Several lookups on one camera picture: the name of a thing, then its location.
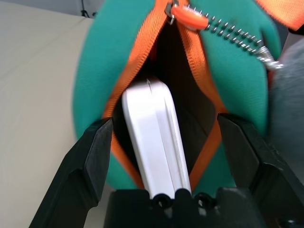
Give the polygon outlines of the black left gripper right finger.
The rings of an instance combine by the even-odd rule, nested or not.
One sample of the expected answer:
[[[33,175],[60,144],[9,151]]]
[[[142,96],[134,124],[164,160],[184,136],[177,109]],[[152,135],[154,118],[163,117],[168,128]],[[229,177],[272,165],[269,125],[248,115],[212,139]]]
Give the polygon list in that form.
[[[237,187],[249,189],[270,228],[304,226],[304,186],[252,123],[218,114],[226,158]]]

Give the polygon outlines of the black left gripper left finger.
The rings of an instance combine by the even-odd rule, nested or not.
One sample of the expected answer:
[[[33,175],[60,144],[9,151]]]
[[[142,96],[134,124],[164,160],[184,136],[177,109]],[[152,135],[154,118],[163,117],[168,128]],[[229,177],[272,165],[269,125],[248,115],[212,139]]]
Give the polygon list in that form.
[[[82,228],[101,200],[109,168],[113,120],[92,123],[62,160],[31,228]]]

